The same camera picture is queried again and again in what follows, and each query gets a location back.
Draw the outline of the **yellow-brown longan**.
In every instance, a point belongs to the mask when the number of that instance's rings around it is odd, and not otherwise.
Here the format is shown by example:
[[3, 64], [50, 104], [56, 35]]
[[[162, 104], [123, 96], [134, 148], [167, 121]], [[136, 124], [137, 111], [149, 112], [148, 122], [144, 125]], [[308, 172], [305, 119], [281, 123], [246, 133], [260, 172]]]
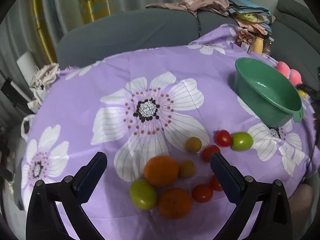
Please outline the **yellow-brown longan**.
[[202, 141], [198, 137], [190, 137], [185, 141], [184, 149], [189, 153], [199, 152], [202, 148]]
[[191, 178], [195, 174], [195, 165], [192, 160], [185, 160], [179, 163], [179, 177], [180, 178]]

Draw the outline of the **dried fruit snack box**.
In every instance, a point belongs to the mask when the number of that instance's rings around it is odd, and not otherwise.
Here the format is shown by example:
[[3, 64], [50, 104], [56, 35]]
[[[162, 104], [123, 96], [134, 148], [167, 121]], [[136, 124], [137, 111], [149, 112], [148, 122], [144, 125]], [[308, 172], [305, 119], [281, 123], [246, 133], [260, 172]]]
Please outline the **dried fruit snack box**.
[[253, 49], [253, 45], [255, 42], [255, 36], [248, 32], [246, 29], [239, 29], [237, 31], [235, 43], [246, 53], [250, 53]]

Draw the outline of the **purple floral tablecloth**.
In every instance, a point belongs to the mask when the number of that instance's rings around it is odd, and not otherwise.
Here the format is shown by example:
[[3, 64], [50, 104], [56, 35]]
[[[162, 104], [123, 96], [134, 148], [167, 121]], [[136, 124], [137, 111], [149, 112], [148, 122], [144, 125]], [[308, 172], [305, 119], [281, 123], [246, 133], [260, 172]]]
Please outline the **purple floral tablecloth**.
[[223, 24], [187, 46], [116, 54], [61, 72], [29, 131], [23, 205], [28, 207], [36, 181], [60, 182], [104, 152], [107, 169], [83, 208], [105, 239], [212, 239], [234, 210], [223, 193], [174, 220], [157, 209], [136, 208], [129, 188], [156, 155], [194, 162], [195, 175], [176, 181], [176, 187], [190, 191], [207, 182], [209, 164], [184, 144], [190, 137], [212, 144], [220, 129], [248, 132], [254, 140], [244, 152], [222, 149], [230, 164], [257, 181], [279, 179], [293, 194], [319, 169], [313, 109], [302, 98], [302, 122], [263, 124], [232, 89], [235, 61], [246, 56], [235, 36], [236, 26]]

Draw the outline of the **green tomato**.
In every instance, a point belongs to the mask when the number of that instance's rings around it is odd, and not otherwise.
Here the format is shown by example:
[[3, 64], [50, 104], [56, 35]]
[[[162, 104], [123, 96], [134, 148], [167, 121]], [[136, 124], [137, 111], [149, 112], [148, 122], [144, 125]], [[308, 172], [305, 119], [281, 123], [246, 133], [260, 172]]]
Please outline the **green tomato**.
[[246, 151], [253, 146], [253, 138], [247, 132], [237, 132], [232, 134], [231, 148], [234, 151]]
[[130, 197], [137, 208], [148, 211], [156, 207], [158, 193], [146, 180], [137, 179], [130, 186]]

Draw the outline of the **yellow bottle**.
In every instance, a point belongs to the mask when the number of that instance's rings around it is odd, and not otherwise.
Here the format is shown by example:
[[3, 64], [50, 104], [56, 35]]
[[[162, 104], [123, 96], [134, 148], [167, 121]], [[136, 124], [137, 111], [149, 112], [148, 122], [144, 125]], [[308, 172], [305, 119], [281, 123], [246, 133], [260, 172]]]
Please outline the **yellow bottle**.
[[261, 55], [263, 53], [263, 47], [264, 47], [264, 39], [260, 37], [256, 37], [253, 44], [252, 51]]

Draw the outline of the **clear small bottle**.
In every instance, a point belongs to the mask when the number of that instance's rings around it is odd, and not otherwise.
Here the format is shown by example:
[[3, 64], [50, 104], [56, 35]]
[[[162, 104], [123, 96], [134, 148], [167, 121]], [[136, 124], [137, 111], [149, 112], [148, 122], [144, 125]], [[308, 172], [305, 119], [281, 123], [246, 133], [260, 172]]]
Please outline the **clear small bottle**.
[[264, 43], [262, 55], [270, 56], [273, 43], [274, 43], [274, 38], [268, 37]]

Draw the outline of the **orange mandarin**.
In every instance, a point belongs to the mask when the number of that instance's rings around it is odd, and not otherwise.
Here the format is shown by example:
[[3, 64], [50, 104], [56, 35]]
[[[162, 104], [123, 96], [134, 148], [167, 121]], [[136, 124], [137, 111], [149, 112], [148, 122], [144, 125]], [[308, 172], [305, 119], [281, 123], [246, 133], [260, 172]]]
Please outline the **orange mandarin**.
[[168, 155], [151, 158], [144, 167], [144, 178], [156, 187], [171, 186], [178, 179], [178, 163]]
[[193, 199], [189, 192], [180, 188], [171, 188], [160, 195], [157, 207], [163, 217], [180, 219], [191, 211]]

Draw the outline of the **white paper roll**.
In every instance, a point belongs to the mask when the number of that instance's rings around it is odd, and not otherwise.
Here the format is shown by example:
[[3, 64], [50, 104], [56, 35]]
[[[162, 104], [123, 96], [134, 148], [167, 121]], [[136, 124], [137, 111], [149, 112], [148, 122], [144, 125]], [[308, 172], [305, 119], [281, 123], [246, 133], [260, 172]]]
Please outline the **white paper roll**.
[[31, 85], [31, 82], [34, 78], [34, 75], [39, 70], [33, 55], [31, 52], [27, 51], [22, 56], [20, 56], [16, 61], [26, 83], [28, 86]]

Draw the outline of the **grey sofa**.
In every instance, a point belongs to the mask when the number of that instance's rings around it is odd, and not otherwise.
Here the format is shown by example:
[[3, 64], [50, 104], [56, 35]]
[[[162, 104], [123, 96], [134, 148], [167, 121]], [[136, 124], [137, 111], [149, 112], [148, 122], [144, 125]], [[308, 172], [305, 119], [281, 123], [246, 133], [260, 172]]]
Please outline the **grey sofa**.
[[[127, 51], [186, 45], [226, 23], [236, 22], [207, 11], [197, 16], [165, 9], [122, 12], [70, 31], [55, 52], [61, 68], [85, 67]], [[272, 57], [319, 89], [319, 23], [309, 8], [295, 0], [278, 0], [272, 37]]]

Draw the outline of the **green plastic bowl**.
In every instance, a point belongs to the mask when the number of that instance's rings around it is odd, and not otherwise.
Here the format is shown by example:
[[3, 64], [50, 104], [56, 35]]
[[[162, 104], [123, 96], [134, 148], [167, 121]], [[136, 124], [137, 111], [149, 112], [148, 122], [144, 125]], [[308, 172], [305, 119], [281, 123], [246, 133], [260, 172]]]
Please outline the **green plastic bowl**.
[[233, 89], [250, 110], [268, 127], [279, 127], [304, 118], [298, 91], [280, 72], [257, 59], [242, 57], [235, 62]]

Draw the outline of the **pink crumpled cloth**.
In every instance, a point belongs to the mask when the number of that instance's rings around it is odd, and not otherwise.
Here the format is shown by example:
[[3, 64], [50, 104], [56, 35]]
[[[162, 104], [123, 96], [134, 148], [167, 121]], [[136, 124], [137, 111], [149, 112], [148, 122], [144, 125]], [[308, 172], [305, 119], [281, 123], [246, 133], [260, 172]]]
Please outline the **pink crumpled cloth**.
[[209, 11], [221, 16], [229, 15], [229, 0], [181, 0], [176, 3], [151, 3], [146, 8], [162, 8], [186, 11], [197, 16], [199, 10]]

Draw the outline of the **yellow candy wrapper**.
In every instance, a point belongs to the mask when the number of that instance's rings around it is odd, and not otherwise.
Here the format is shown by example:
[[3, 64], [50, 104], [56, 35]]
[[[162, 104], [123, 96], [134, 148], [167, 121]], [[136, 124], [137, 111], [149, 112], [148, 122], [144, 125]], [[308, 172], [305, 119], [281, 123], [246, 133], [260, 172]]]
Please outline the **yellow candy wrapper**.
[[300, 96], [302, 96], [303, 98], [307, 98], [307, 93], [304, 92], [303, 90], [298, 90], [298, 93], [300, 94]]

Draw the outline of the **pink plush toy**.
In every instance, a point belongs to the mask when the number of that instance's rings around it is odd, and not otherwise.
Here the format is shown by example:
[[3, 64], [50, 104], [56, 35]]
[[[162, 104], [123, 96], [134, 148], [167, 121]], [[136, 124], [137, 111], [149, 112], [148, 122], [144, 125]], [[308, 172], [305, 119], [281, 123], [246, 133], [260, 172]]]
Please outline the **pink plush toy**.
[[276, 70], [283, 74], [293, 86], [303, 83], [300, 72], [295, 69], [291, 69], [285, 62], [279, 61], [276, 65]]

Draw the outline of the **red tomato with stem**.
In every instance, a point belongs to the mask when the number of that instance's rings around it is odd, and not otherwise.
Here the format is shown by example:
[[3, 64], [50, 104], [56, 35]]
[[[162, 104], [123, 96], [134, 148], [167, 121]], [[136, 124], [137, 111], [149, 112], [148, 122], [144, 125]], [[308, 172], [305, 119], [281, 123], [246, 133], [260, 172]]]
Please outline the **red tomato with stem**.
[[214, 141], [220, 147], [229, 147], [232, 143], [232, 137], [227, 130], [222, 129], [215, 132]]

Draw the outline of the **stack of folded clothes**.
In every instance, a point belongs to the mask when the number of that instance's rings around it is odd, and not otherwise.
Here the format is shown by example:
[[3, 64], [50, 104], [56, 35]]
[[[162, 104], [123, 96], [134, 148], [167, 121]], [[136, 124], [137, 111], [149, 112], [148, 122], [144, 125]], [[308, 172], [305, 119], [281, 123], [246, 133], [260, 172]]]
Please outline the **stack of folded clothes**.
[[268, 8], [252, 3], [249, 0], [228, 1], [228, 12], [241, 28], [264, 36], [272, 34], [271, 24], [276, 18]]

